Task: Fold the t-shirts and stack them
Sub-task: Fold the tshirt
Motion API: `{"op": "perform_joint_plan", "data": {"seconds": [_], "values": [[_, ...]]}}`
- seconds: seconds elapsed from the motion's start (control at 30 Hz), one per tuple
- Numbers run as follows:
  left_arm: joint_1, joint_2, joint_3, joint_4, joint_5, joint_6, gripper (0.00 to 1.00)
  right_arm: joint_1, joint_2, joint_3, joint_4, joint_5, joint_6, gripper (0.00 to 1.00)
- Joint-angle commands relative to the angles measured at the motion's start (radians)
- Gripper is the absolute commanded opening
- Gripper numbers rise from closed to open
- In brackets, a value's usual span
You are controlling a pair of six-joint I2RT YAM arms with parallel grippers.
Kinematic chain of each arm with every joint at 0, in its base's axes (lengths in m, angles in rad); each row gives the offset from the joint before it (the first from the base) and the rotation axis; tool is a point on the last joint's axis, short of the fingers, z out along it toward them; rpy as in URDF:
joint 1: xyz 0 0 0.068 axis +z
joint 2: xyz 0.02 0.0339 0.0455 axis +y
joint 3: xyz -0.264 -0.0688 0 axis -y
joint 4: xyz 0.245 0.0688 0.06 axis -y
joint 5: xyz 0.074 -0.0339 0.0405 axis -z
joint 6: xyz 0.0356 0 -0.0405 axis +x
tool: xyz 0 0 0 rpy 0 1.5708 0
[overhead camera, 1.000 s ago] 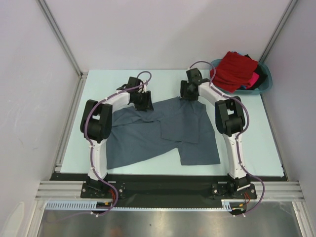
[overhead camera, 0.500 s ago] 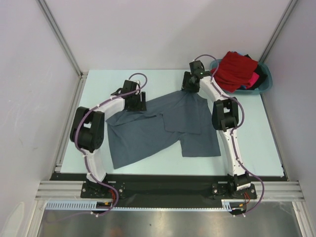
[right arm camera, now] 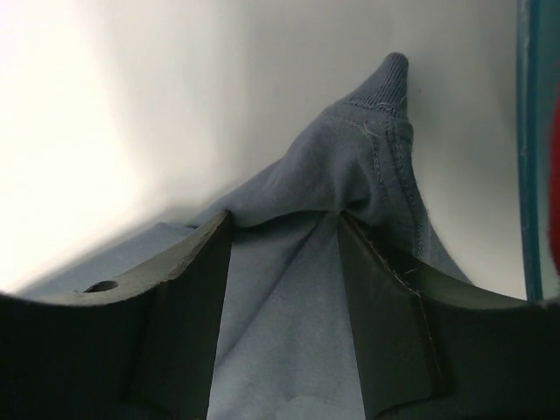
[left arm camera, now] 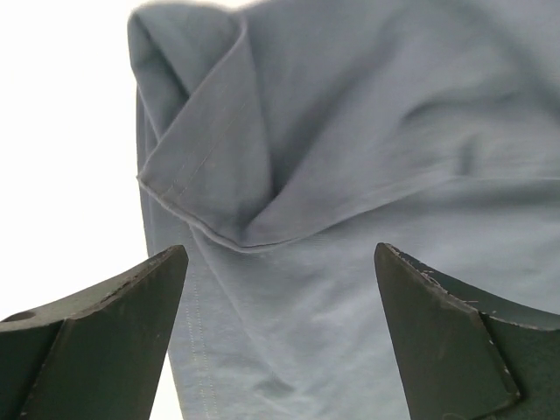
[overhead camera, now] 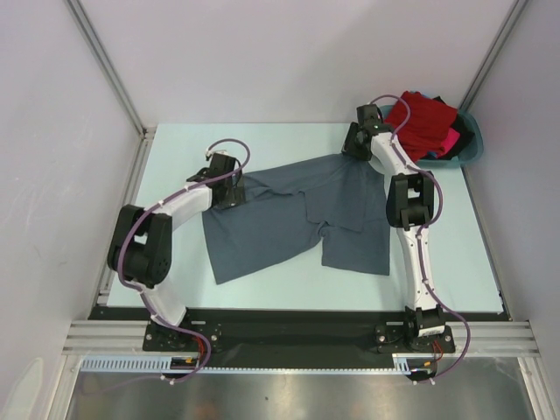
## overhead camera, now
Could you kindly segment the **grey-blue t shirt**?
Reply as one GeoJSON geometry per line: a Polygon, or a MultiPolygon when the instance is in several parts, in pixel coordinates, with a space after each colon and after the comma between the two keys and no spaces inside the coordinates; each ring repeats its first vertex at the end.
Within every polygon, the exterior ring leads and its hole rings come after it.
{"type": "Polygon", "coordinates": [[[252,171],[246,200],[202,214],[217,284],[284,263],[317,245],[322,265],[386,276],[390,226],[384,177],[342,154],[252,171]]]}

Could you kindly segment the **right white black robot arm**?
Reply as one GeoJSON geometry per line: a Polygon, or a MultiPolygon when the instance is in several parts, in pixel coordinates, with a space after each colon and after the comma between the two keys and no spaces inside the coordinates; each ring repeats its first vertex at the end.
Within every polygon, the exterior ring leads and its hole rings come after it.
{"type": "Polygon", "coordinates": [[[357,108],[357,121],[349,126],[342,153],[360,161],[376,158],[390,176],[386,217],[401,243],[405,273],[412,287],[395,343],[414,353],[435,350],[438,346],[434,341],[445,334],[445,317],[442,305],[433,297],[428,246],[429,226],[438,217],[433,175],[413,163],[400,145],[396,130],[384,122],[374,104],[357,108]]]}

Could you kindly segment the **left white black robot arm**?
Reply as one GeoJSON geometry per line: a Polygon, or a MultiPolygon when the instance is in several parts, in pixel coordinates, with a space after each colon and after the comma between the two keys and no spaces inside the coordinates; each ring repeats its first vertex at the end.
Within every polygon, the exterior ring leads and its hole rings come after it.
{"type": "Polygon", "coordinates": [[[169,279],[173,233],[197,214],[236,207],[245,200],[240,160],[225,151],[212,152],[207,159],[209,166],[171,196],[148,208],[123,206],[107,257],[121,285],[138,293],[150,317],[165,326],[164,341],[177,350],[192,343],[193,328],[183,322],[186,307],[169,279]]]}

